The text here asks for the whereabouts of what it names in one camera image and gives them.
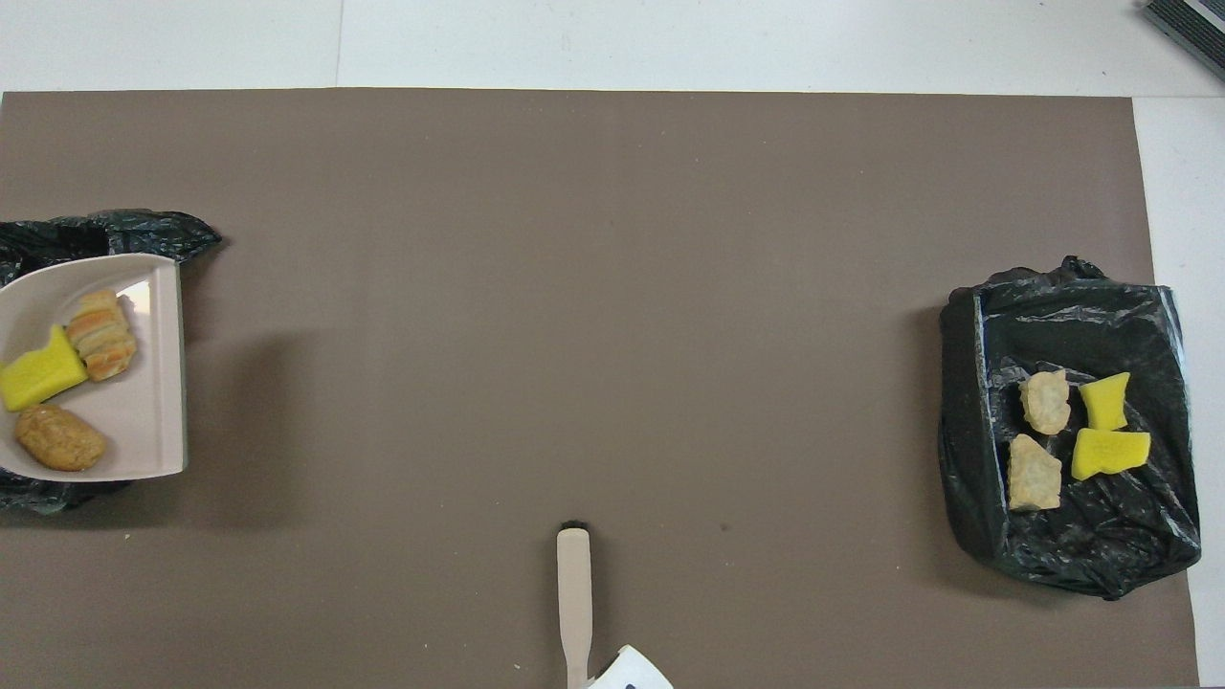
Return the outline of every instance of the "black trash bag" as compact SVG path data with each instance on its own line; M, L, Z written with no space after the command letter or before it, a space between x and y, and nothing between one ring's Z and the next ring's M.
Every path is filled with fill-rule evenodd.
M948 521L967 553L1009 576L1114 601L1199 559L1199 509L1182 333L1167 287L1106 278L1068 256L956 289L940 314L940 468ZM1054 436L1023 418L1017 384L1065 369L1072 418ZM1077 387L1131 371L1127 430L1148 432L1145 466L1076 481L1087 412ZM1061 505L1011 512L1008 443L1027 433L1063 462Z
M175 211L119 210L45 222L0 222L0 286L39 268L109 254L156 254L183 264L221 240L200 218ZM129 483L60 483L0 470L0 509L51 514Z

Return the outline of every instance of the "yellow sponge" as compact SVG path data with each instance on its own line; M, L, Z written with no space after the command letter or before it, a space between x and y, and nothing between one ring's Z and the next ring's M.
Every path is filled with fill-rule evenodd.
M1118 473L1148 462L1152 439L1148 433L1082 428L1072 449L1072 478L1084 481L1095 473Z
M1125 371L1080 386L1080 398L1089 412L1089 428L1117 430L1127 425L1123 396L1131 378L1132 374Z
M50 342L0 368L0 396L10 412L20 412L64 392L89 376L61 326L51 326Z

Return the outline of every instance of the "white table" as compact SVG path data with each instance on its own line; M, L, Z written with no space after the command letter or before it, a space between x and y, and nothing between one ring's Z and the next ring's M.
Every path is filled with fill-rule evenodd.
M0 2L0 92L332 86L1132 97L1193 381L1199 676L1225 684L1225 82L1131 0Z

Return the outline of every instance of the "brown paper sheet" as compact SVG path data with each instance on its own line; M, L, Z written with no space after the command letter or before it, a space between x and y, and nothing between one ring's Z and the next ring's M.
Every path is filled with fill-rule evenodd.
M0 515L6 687L1197 682L1186 580L1106 603L958 550L949 289L1149 281L1126 99L10 93L0 217L181 210L190 466Z

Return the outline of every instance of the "pastry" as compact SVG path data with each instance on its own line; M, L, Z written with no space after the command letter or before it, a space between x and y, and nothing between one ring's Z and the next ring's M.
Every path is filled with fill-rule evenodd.
M67 335L94 383L127 370L136 353L136 338L127 330L119 298L109 289L81 298L81 308L69 322Z

